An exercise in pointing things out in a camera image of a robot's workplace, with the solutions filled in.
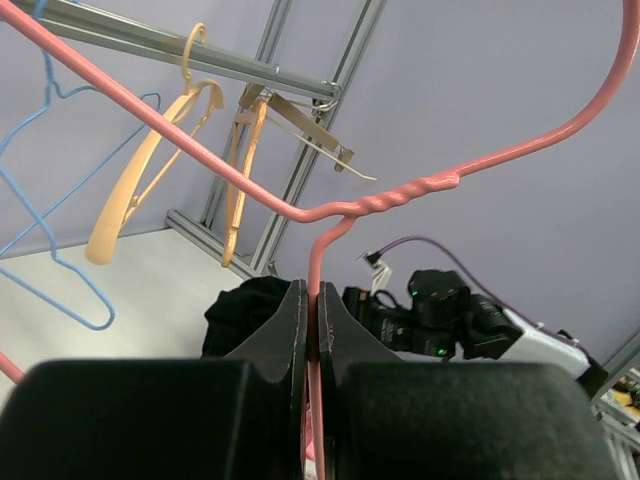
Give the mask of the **black garment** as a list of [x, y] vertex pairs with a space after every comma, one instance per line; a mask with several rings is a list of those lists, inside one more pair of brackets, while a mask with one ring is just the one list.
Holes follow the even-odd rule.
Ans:
[[275, 314], [290, 284], [262, 276], [221, 291], [204, 313], [207, 329], [201, 355], [224, 357], [237, 348]]

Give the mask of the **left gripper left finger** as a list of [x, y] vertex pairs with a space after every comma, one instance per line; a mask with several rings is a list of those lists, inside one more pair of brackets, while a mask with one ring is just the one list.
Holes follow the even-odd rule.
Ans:
[[73, 359], [29, 370], [1, 414], [5, 479], [301, 479], [308, 297], [222, 358]]

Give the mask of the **light wooden hanger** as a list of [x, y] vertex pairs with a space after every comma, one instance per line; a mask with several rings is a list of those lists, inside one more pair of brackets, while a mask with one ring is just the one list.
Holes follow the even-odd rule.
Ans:
[[[185, 81], [184, 91], [163, 114], [169, 123], [178, 126], [196, 106], [203, 92], [208, 93], [206, 108], [190, 132], [196, 136], [208, 122], [211, 115], [224, 106], [222, 87], [213, 79], [206, 78], [195, 82], [189, 70], [189, 60], [195, 43], [205, 44], [207, 29], [203, 23], [196, 24], [186, 38], [181, 56], [180, 68]], [[162, 135], [151, 130], [137, 148], [111, 191], [85, 248], [85, 258], [94, 265], [106, 265], [111, 262], [117, 239], [123, 226], [138, 209], [159, 180], [181, 155], [180, 149], [167, 160], [156, 176], [143, 189], [138, 186], [150, 160], [162, 141]]]

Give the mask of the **pink wire hanger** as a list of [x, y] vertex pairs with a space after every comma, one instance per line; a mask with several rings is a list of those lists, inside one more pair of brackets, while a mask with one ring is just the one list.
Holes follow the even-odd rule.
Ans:
[[639, 4], [636, 1], [626, 1], [623, 4], [622, 31], [618, 50], [606, 79], [589, 103], [563, 125], [530, 140], [467, 161], [431, 176], [418, 177], [390, 191], [364, 196], [353, 202], [330, 202], [311, 209], [301, 209], [245, 178], [30, 15], [24, 13], [14, 3], [2, 2], [1, 18], [96, 87], [113, 102], [143, 121], [152, 130], [160, 133], [163, 138], [173, 143], [177, 148], [275, 213], [297, 223], [314, 223], [332, 216], [339, 217], [339, 223], [320, 235], [311, 249], [308, 268], [309, 299], [311, 302], [315, 302], [319, 296], [322, 261], [326, 249], [335, 240], [345, 235], [358, 219], [403, 206], [429, 193], [451, 190], [457, 187], [461, 179], [466, 176], [546, 149], [573, 136], [588, 125], [611, 101], [630, 70], [639, 44]]

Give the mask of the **blue wire hanger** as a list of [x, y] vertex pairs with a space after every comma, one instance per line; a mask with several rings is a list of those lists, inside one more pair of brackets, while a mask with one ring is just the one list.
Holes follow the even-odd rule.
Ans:
[[109, 168], [144, 126], [84, 90], [52, 98], [47, 111], [1, 103], [1, 254], [81, 243], [106, 192]]
[[[45, 113], [50, 109], [52, 98], [57, 97], [61, 100], [68, 99], [74, 95], [86, 92], [86, 91], [95, 91], [96, 88], [90, 85], [82, 85], [80, 87], [76, 87], [67, 92], [63, 92], [59, 82], [55, 77], [54, 65], [52, 61], [51, 55], [45, 50], [41, 50], [43, 56], [44, 63], [44, 74], [45, 74], [45, 84], [44, 84], [44, 102], [43, 105], [32, 115], [26, 117], [22, 122], [13, 127], [1, 140], [1, 155], [4, 155], [5, 151], [9, 147], [11, 141], [21, 133], [26, 127], [30, 126], [37, 119], [42, 117]], [[104, 331], [109, 328], [115, 321], [116, 313], [113, 305], [107, 299], [105, 294], [97, 287], [97, 285], [87, 276], [85, 272], [83, 272], [78, 266], [69, 263], [68, 261], [62, 259], [58, 254], [58, 242], [53, 230], [45, 221], [45, 218], [52, 213], [55, 209], [57, 209], [67, 198], [69, 198], [73, 193], [75, 193], [84, 182], [86, 182], [91, 177], [89, 174], [80, 184], [73, 187], [66, 196], [55, 204], [52, 208], [50, 208], [44, 214], [41, 214], [37, 211], [36, 207], [31, 202], [30, 198], [27, 194], [21, 189], [18, 185], [14, 177], [9, 173], [9, 171], [5, 168], [4, 165], [1, 165], [1, 181], [5, 183], [21, 205], [26, 209], [26, 211], [31, 216], [33, 222], [32, 224], [21, 234], [19, 234], [13, 241], [10, 241], [7, 245], [1, 248], [1, 254], [4, 254], [11, 247], [13, 247], [19, 240], [21, 240], [27, 233], [31, 232], [34, 228], [38, 227], [46, 236], [49, 245], [49, 255], [51, 260], [58, 266], [74, 273], [90, 290], [91, 292], [98, 298], [98, 300], [102, 303], [102, 305], [107, 310], [107, 318], [102, 323], [95, 323], [79, 313], [75, 312], [73, 309], [65, 306], [59, 301], [55, 300], [51, 296], [47, 295], [43, 291], [37, 289], [32, 284], [26, 282], [25, 280], [15, 276], [13, 273], [6, 271], [4, 268], [1, 269], [1, 275], [8, 278], [12, 282], [16, 283], [18, 286], [22, 287], [29, 293], [34, 294], [39, 299], [43, 300], [48, 305], [52, 306], [59, 312], [63, 313], [67, 317], [75, 320], [79, 324], [88, 328], [91, 331]]]

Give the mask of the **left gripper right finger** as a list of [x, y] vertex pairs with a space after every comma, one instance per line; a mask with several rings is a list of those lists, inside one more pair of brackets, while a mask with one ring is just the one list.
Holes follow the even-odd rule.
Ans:
[[540, 363], [406, 362], [317, 298], [321, 479], [612, 479], [584, 390]]

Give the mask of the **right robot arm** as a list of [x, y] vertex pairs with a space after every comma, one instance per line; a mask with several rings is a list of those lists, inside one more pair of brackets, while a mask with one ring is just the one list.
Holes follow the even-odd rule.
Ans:
[[548, 363], [572, 375], [589, 397], [604, 385], [606, 370], [566, 332], [532, 325], [497, 301], [471, 291], [455, 271], [416, 270], [406, 308], [386, 290], [347, 287], [349, 314], [391, 351], [449, 361], [500, 360]]

